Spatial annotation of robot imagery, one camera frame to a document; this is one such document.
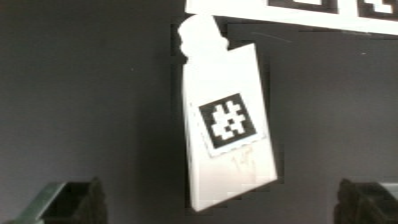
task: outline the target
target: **gray surface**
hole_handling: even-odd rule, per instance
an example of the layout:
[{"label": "gray surface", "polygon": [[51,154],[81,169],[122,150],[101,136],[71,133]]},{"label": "gray surface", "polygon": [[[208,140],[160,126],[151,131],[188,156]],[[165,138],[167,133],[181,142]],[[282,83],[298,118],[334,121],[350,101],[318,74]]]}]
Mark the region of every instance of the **gray surface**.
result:
[{"label": "gray surface", "polygon": [[396,181],[396,41],[231,26],[232,39],[264,32],[291,41],[256,35],[284,183],[188,213],[168,58],[181,12],[183,1],[1,1],[0,222],[49,181],[92,176],[110,223],[330,223],[339,178]]}]

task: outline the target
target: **hanging tag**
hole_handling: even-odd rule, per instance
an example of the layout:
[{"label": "hanging tag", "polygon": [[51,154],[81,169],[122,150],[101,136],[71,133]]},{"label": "hanging tag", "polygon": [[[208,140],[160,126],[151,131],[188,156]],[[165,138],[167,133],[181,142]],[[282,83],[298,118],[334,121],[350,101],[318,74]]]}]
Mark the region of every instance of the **hanging tag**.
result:
[{"label": "hanging tag", "polygon": [[277,179],[254,44],[227,51],[211,16],[181,24],[183,110],[197,211]]}]

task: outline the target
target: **black square pattern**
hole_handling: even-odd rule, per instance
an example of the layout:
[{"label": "black square pattern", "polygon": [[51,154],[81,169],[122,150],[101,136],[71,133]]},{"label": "black square pattern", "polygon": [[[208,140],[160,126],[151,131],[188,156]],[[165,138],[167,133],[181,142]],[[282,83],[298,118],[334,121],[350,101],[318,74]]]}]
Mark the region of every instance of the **black square pattern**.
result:
[{"label": "black square pattern", "polygon": [[398,1],[380,0],[367,3],[366,0],[357,0],[359,17],[398,21]]},{"label": "black square pattern", "polygon": [[268,5],[337,14],[337,0],[320,0],[316,4],[304,0],[268,0]]},{"label": "black square pattern", "polygon": [[215,149],[256,134],[240,94],[199,107]]}]

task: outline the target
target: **white sign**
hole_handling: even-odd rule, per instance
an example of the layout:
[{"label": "white sign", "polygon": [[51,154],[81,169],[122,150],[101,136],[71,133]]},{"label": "white sign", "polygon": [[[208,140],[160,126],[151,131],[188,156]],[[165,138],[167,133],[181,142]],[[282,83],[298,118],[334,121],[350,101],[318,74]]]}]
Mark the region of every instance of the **white sign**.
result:
[{"label": "white sign", "polygon": [[192,207],[275,180],[254,45],[227,51],[211,16],[181,24],[183,109]]},{"label": "white sign", "polygon": [[398,34],[398,1],[186,0],[186,13]]}]

